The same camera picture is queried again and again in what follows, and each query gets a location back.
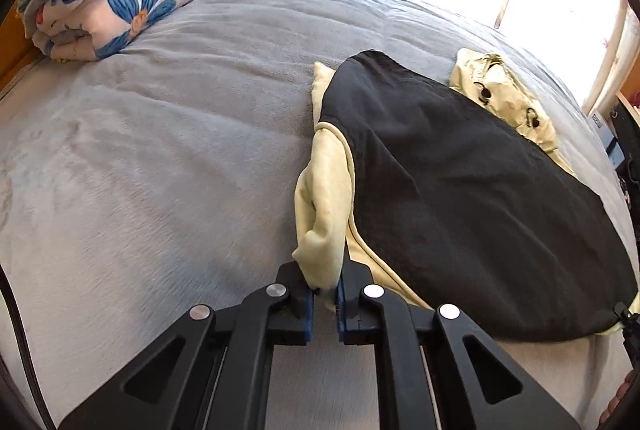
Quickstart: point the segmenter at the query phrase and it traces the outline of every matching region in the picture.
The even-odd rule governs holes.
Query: gray bed sheet
[[[316,60],[377,49],[446,84],[461,47],[502,53],[539,96],[637,276],[596,133],[499,32],[415,0],[195,0],[107,60],[42,61],[0,100],[0,260],[55,421],[191,305],[235,304],[290,259]],[[372,350],[316,317],[307,348],[276,348],[267,428],[377,428]],[[584,428],[630,369],[619,333],[504,347]],[[0,354],[30,400],[4,306]]]

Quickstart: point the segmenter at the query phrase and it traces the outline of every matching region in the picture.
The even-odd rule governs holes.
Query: silver screw head
[[[274,298],[283,296],[286,292],[287,288],[282,284],[271,284],[270,286],[267,286],[267,295],[273,296]]]
[[[369,298],[380,298],[384,293],[384,288],[378,284],[369,284],[364,287],[364,294]]]
[[[211,309],[209,309],[206,305],[194,305],[191,309],[189,309],[189,316],[194,320],[204,320],[205,318],[209,318],[211,314]]]
[[[460,309],[453,304],[443,304],[440,306],[440,314],[448,320],[455,320],[460,316]]]

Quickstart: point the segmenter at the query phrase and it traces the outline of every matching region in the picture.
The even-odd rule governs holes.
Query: black cloth
[[[540,342],[609,329],[634,300],[600,198],[455,90],[367,51],[338,68],[320,121],[353,155],[358,232],[429,305]]]

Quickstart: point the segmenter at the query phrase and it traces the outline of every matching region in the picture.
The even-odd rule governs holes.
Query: black cable
[[[44,422],[44,426],[47,430],[56,430],[56,425],[53,423],[47,404],[42,397],[42,391],[38,384],[38,378],[36,377],[36,371],[33,368],[33,362],[31,361],[31,353],[29,352],[29,344],[27,343],[27,335],[24,332],[24,326],[22,319],[20,318],[20,311],[18,311],[18,304],[15,301],[14,292],[11,290],[9,280],[4,274],[4,269],[0,266],[0,293],[4,298],[7,310],[9,311],[9,317],[11,318],[11,324],[14,326],[15,339],[18,343],[18,351],[20,352],[20,359],[22,360],[22,368],[27,377],[27,383],[31,390],[31,395],[36,403],[40,417]]]

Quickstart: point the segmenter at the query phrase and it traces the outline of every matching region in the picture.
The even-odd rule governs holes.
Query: bed
[[[42,60],[0,100],[0,259],[55,422],[190,306],[236,304],[290,260],[315,61],[376,49],[446,84],[461,47],[502,53],[537,94],[637,277],[597,134],[499,32],[418,0],[195,0],[106,60]],[[316,317],[308,347],[276,348],[266,427],[377,428],[372,350]],[[31,406],[4,308],[0,334]],[[630,370],[621,333],[503,346],[586,429]]]

